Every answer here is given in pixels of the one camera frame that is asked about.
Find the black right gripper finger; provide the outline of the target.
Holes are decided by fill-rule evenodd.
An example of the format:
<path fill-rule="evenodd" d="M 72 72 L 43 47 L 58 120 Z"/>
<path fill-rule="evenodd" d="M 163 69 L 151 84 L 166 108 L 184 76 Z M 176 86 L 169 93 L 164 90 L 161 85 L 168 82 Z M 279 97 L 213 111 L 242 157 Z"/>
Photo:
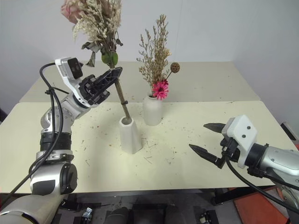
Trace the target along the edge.
<path fill-rule="evenodd" d="M 218 168 L 223 168 L 225 163 L 224 157 L 219 158 L 209 153 L 206 149 L 199 147 L 197 145 L 189 144 L 189 147 L 201 158 L 211 162 L 212 164 L 216 165 Z"/>
<path fill-rule="evenodd" d="M 203 125 L 204 128 L 207 128 L 216 133 L 222 133 L 225 124 L 223 123 L 207 123 Z"/>

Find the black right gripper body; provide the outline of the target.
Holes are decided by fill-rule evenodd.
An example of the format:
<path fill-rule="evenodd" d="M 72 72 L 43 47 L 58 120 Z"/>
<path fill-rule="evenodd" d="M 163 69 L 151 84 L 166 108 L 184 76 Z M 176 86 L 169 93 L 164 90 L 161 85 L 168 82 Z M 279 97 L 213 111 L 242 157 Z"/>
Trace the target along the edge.
<path fill-rule="evenodd" d="M 240 150 L 238 149 L 239 144 L 233 138 L 223 139 L 220 142 L 222 146 L 222 157 L 227 156 L 230 161 L 237 163 L 240 157 Z"/>

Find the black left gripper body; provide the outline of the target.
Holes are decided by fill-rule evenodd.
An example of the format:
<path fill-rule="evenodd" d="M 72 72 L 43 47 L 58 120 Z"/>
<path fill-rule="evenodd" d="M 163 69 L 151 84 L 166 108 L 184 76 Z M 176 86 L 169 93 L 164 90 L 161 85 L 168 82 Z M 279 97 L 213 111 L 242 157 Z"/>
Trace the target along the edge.
<path fill-rule="evenodd" d="M 83 99 L 86 100 L 89 105 L 99 105 L 110 96 L 110 92 L 107 90 L 103 93 L 98 93 L 96 91 L 95 81 L 95 75 L 91 74 L 79 83 L 79 91 Z"/>

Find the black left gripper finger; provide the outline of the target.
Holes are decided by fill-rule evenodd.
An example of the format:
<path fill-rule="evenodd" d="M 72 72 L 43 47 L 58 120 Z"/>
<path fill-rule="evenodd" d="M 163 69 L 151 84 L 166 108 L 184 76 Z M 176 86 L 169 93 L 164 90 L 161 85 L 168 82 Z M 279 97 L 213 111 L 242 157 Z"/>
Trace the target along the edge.
<path fill-rule="evenodd" d="M 107 70 L 104 74 L 96 78 L 95 84 L 114 84 L 122 73 L 122 67 Z"/>
<path fill-rule="evenodd" d="M 111 85 L 113 85 L 113 84 L 97 84 L 96 85 L 96 91 L 98 93 L 103 93 Z"/>

